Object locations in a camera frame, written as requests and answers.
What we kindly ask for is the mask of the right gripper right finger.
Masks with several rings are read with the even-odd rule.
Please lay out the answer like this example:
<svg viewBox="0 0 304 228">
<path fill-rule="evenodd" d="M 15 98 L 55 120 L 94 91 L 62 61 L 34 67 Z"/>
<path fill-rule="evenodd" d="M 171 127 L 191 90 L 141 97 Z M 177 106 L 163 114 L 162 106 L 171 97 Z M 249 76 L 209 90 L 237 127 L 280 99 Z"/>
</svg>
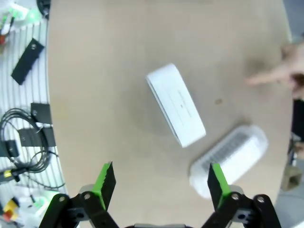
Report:
<svg viewBox="0 0 304 228">
<path fill-rule="evenodd" d="M 207 183 L 215 211 L 204 228 L 229 228 L 233 222 L 245 228 L 281 227 L 271 199 L 265 194 L 250 199 L 233 191 L 218 163 L 210 164 Z"/>
</svg>

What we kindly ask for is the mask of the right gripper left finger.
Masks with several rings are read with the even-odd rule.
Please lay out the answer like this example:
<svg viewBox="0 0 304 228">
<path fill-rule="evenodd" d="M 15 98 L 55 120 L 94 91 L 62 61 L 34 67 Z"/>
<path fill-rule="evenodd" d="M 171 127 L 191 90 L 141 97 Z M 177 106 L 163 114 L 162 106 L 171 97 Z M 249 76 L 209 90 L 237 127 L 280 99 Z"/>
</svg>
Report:
<svg viewBox="0 0 304 228">
<path fill-rule="evenodd" d="M 88 221 L 93 228 L 117 228 L 108 210 L 116 185 L 113 163 L 103 165 L 91 190 L 73 198 L 66 194 L 55 195 L 39 225 L 40 228 L 76 228 Z"/>
</svg>

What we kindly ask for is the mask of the person's right hand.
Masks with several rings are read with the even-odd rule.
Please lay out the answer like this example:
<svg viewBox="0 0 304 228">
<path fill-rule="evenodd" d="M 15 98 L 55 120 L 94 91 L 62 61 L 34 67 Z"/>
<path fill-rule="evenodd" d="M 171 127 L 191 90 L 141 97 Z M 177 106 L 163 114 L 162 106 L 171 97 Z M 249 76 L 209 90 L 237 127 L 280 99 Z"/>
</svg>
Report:
<svg viewBox="0 0 304 228">
<path fill-rule="evenodd" d="M 270 69 L 262 70 L 246 79 L 249 85 L 279 82 L 292 90 L 293 99 L 304 99 L 304 42 L 282 47 L 282 60 Z"/>
</svg>

